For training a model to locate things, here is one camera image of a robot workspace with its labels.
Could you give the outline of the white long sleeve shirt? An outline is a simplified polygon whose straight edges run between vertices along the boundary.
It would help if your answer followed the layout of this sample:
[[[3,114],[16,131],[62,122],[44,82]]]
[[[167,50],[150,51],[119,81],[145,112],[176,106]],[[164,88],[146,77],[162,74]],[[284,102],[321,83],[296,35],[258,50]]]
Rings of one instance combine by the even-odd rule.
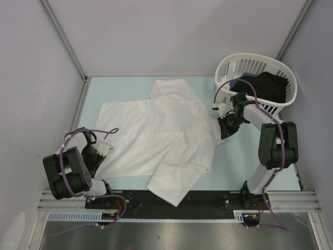
[[[113,147],[96,172],[100,179],[150,176],[147,189],[173,206],[205,172],[222,143],[219,124],[183,79],[154,83],[149,99],[101,106],[99,130]]]

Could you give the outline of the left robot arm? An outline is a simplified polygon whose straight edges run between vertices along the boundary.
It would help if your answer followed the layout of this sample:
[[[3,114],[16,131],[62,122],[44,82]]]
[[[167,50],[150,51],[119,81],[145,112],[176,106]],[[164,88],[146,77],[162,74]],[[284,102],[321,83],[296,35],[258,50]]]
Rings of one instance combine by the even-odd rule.
[[[58,151],[43,158],[48,184],[55,199],[96,199],[103,208],[114,204],[115,195],[110,185],[104,180],[96,180],[95,176],[112,149],[105,139],[118,130],[76,129],[64,136]]]

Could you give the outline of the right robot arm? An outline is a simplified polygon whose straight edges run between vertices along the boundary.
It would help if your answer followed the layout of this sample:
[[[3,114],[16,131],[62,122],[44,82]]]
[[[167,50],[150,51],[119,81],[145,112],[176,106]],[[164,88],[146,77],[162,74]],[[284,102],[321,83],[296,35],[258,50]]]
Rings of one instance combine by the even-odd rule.
[[[234,135],[243,123],[251,123],[260,131],[258,157],[260,164],[239,193],[222,197],[226,210],[255,210],[268,201],[267,188],[275,177],[299,159],[297,126],[274,118],[244,93],[232,98],[233,110],[218,118],[221,139]]]

